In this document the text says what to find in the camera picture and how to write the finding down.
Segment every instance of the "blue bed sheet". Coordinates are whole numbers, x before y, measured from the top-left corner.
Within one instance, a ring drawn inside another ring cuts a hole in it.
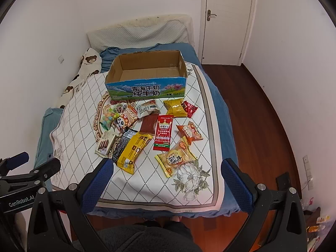
[[[221,150],[222,157],[230,157],[236,164],[238,164],[238,158],[236,154],[235,141],[232,134],[231,120],[226,103],[220,95],[217,87],[213,84],[209,76],[202,69],[194,48],[187,43],[169,43],[169,44],[157,44],[148,48],[127,48],[121,49],[118,47],[110,47],[100,53],[102,57],[102,72],[106,72],[110,69],[111,63],[117,55],[123,53],[133,53],[138,51],[154,51],[154,50],[179,50],[185,61],[194,63],[200,67],[205,79],[208,82],[215,110],[217,114],[219,134],[221,137]],[[53,147],[49,139],[50,132],[56,128],[59,119],[62,114],[62,109],[48,109],[43,118],[41,137],[38,145],[38,151],[36,155],[35,166],[42,164],[44,161],[50,159],[53,153]],[[206,212],[184,212],[179,213],[180,216],[196,218],[198,216],[203,217],[215,217],[219,215],[230,216],[234,212],[238,212],[239,206],[234,199],[229,187],[225,183],[224,199],[219,211],[211,210]],[[115,208],[101,208],[96,207],[91,213],[93,215],[105,216],[110,218],[122,218],[126,216],[141,216],[147,219],[152,219],[159,216],[172,216],[173,213],[169,211],[148,211],[143,209],[115,209]]]

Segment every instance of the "white patterned tablecloth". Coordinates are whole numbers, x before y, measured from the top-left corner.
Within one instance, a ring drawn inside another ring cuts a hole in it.
[[[220,174],[221,143],[214,104],[202,71],[191,63],[186,63],[186,66],[188,78],[184,100],[198,107],[191,120],[204,138],[193,142],[190,147],[198,160],[180,166],[174,177],[167,178],[154,158],[161,152],[153,150],[153,139],[138,156],[134,175],[114,165],[113,176],[97,206],[174,213],[220,209],[224,182]],[[99,124],[102,108],[110,102],[105,87],[106,75],[94,75],[78,87],[65,107],[58,127],[50,134],[54,157],[61,161],[60,171],[51,179],[54,189],[65,189],[70,183],[79,183],[102,160],[94,150],[104,132]],[[167,112],[163,105],[166,99],[157,99],[161,114]],[[145,101],[127,101],[132,106],[139,102]],[[171,147],[180,139],[176,125],[187,125],[189,120],[174,118]],[[141,122],[139,120],[132,128],[139,130]]]

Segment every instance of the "blue milk carton box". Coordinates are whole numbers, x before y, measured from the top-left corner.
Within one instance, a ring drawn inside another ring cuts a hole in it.
[[[184,97],[187,72],[178,50],[118,55],[105,79],[111,99]]]

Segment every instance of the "reddish brown floor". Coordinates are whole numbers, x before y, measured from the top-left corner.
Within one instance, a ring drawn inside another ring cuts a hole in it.
[[[300,188],[300,181],[288,138],[272,105],[243,66],[203,65],[204,70],[218,87],[228,108],[236,142],[239,168],[256,183],[277,189],[276,177],[288,171],[292,186]],[[273,213],[269,213],[264,227],[252,250],[267,234]],[[193,234],[194,241],[204,252],[218,252],[230,243],[243,225],[247,215],[235,213],[231,217],[183,218]],[[109,219],[90,216],[97,229],[141,222],[137,217]]]

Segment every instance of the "silver bolt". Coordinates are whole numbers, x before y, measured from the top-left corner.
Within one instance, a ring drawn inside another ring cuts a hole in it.
[[[77,184],[73,183],[68,186],[68,189],[75,190],[77,188]]]
[[[264,184],[258,184],[257,187],[260,189],[260,190],[265,190],[266,189],[266,186]]]
[[[293,188],[293,187],[290,187],[289,188],[289,192],[292,193],[292,194],[295,194],[296,193],[296,189]]]
[[[45,188],[39,188],[38,193],[39,193],[39,194],[43,194],[43,193],[45,193]]]

